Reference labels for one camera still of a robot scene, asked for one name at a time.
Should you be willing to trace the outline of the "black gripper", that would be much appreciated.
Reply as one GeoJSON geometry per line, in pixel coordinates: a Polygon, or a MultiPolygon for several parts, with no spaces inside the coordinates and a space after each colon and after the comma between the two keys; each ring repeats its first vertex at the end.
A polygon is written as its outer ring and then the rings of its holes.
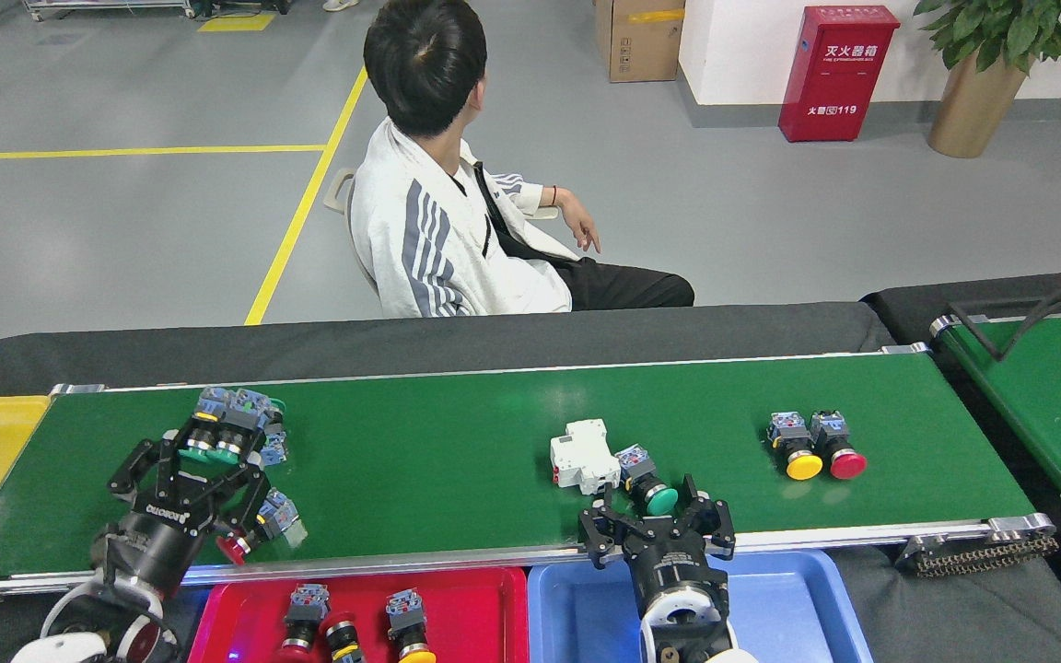
{"type": "Polygon", "coordinates": [[[180,429],[160,441],[135,444],[107,479],[110,494],[131,504],[117,531],[102,529],[93,541],[93,568],[110,564],[122,582],[144,582],[171,599],[214,528],[222,553],[253,553],[269,541],[258,520],[271,483],[258,465],[239,465],[212,479],[212,495],[189,494],[182,504],[180,429]]]}
{"type": "Polygon", "coordinates": [[[578,513],[580,542],[595,568],[605,568],[611,549],[620,546],[630,563],[637,613],[641,620],[725,620],[729,616],[728,575],[708,562],[712,555],[732,561],[736,531],[729,505],[699,490],[683,475],[688,498],[678,528],[669,518],[643,520],[613,507],[614,488],[601,488],[592,505],[578,513]]]}

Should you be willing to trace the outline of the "person's left hand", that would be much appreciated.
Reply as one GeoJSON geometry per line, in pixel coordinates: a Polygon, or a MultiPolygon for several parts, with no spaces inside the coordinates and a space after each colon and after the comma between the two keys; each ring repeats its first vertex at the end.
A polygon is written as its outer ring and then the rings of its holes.
{"type": "Polygon", "coordinates": [[[582,251],[601,250],[601,235],[594,219],[575,193],[566,188],[557,189],[556,205],[559,206],[566,226],[572,231],[577,247],[582,251]]]}

